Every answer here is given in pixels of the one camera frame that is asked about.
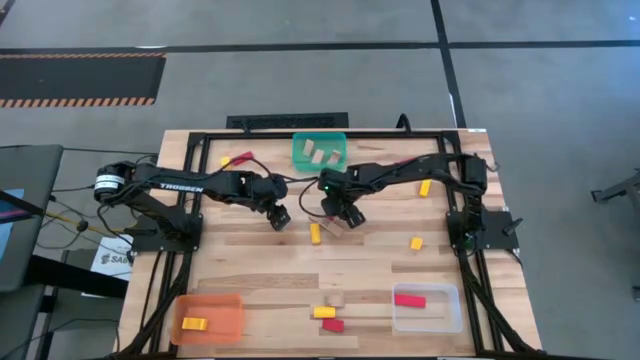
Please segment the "transparent container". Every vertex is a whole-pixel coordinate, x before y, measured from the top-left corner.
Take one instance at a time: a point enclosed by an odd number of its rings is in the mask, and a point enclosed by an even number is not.
[[[424,308],[398,306],[396,294],[422,296]],[[462,331],[458,288],[446,284],[398,283],[393,286],[393,327],[398,331],[459,333]]]
[[[304,155],[304,145],[307,139],[314,142],[314,149],[310,156]],[[324,151],[322,161],[311,163],[316,150]],[[336,164],[328,164],[333,150],[340,152],[340,160]],[[300,172],[320,172],[324,168],[343,170],[347,164],[347,136],[339,132],[298,132],[293,134],[292,146],[293,166]]]

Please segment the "red block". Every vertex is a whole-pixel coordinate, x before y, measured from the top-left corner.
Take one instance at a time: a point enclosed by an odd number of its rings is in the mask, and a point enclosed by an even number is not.
[[[395,303],[400,306],[426,307],[427,299],[422,296],[396,294]]]
[[[322,319],[322,328],[329,331],[343,332],[344,321],[338,319]]]
[[[247,151],[246,153],[235,157],[234,160],[231,161],[231,165],[240,165],[243,162],[248,161],[249,159],[253,159],[253,153],[251,151]]]

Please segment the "clear plastic bin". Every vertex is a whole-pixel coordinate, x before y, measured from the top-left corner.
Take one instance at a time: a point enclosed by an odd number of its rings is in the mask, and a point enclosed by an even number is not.
[[[422,296],[427,306],[397,306],[395,295]],[[459,333],[462,331],[458,289],[445,284],[398,283],[393,287],[393,327],[398,331]]]

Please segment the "small wooden cube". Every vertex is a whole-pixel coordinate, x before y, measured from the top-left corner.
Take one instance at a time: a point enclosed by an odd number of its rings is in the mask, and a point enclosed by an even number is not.
[[[220,158],[220,166],[221,167],[227,165],[230,162],[231,162],[231,158],[229,156],[223,156],[223,157]],[[231,169],[232,166],[233,165],[229,165],[225,169],[229,170],[229,169]]]
[[[335,318],[336,308],[331,306],[316,306],[313,308],[313,317],[316,319]]]
[[[322,237],[320,236],[320,225],[311,224],[311,243],[313,245],[319,245],[322,243]]]
[[[313,151],[314,146],[315,143],[307,139],[307,141],[304,142],[304,149],[302,150],[302,154],[304,154],[304,156],[311,156],[311,152]]]
[[[422,184],[420,184],[420,197],[427,197],[430,188],[431,180],[422,180]]]
[[[202,318],[184,318],[182,319],[182,328],[184,330],[207,330],[207,319]]]
[[[422,239],[415,237],[411,239],[411,250],[420,250],[422,249]]]
[[[315,216],[309,216],[309,220],[311,222],[320,224],[323,228],[325,228],[328,232],[330,232],[335,237],[340,237],[344,230],[340,227],[340,225],[336,224],[329,218],[319,218]]]
[[[333,307],[344,306],[344,293],[342,291],[330,292],[324,296],[324,304]]]
[[[322,158],[323,157],[324,157],[324,151],[318,149],[313,154],[313,158],[311,158],[311,163],[312,164],[320,164],[322,162]]]
[[[342,157],[342,154],[340,153],[340,151],[333,150],[333,152],[331,152],[331,156],[329,156],[329,160],[327,160],[327,164],[335,165],[338,163],[338,161],[340,161],[341,157]]]

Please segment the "striped warning tape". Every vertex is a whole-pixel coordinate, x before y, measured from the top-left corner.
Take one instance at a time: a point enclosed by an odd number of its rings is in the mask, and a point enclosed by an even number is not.
[[[147,106],[155,101],[155,98],[0,99],[0,108]]]
[[[167,57],[166,53],[131,53],[131,54],[10,54],[0,55],[0,59],[98,59],[126,57]]]

